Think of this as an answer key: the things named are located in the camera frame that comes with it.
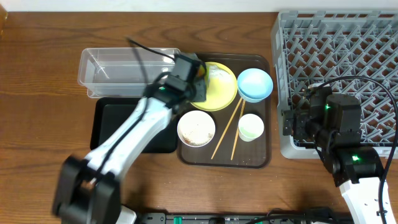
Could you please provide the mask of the white tissue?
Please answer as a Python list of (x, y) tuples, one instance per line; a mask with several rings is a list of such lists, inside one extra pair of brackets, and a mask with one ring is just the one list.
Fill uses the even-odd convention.
[(229, 73), (219, 67), (211, 66), (209, 69), (209, 80), (220, 80), (229, 77)]

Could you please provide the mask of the white bowl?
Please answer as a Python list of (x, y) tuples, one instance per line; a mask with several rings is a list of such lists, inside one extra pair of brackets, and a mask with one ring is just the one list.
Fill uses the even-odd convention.
[(190, 147), (203, 147), (214, 137), (216, 125), (206, 112), (193, 110), (185, 113), (177, 124), (181, 142)]

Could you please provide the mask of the pale green cup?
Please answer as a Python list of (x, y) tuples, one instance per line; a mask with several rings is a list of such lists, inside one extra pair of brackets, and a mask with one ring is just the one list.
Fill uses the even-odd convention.
[(238, 122), (238, 135), (245, 142), (251, 142), (264, 132), (263, 120), (255, 114), (245, 114)]

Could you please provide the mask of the light blue bowl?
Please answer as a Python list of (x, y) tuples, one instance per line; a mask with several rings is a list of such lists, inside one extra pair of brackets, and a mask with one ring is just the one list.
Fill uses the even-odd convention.
[(273, 91), (271, 76), (259, 68), (242, 71), (238, 75), (237, 84), (240, 97), (249, 103), (258, 103), (270, 96)]

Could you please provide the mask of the green snack wrapper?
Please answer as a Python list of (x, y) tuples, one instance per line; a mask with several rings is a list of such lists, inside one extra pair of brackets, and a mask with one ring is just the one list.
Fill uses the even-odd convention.
[(200, 64), (197, 71), (197, 77), (204, 77), (206, 75), (206, 65)]

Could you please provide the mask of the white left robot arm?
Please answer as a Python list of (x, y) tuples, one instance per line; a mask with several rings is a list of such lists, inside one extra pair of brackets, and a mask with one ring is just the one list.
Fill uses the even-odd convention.
[(134, 161), (170, 123), (179, 106), (205, 101), (208, 77), (181, 80), (163, 73), (146, 86), (127, 120), (83, 159), (62, 164), (52, 214), (63, 223), (135, 223), (137, 214), (121, 204), (120, 185)]

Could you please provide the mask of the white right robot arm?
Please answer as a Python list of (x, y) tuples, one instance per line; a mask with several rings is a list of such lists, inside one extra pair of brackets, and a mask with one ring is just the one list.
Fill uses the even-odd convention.
[(342, 94), (316, 94), (307, 110), (282, 112), (282, 134), (315, 142), (317, 153), (333, 176), (355, 223), (395, 223), (388, 190), (382, 180), (386, 169), (371, 146), (360, 143), (361, 105)]

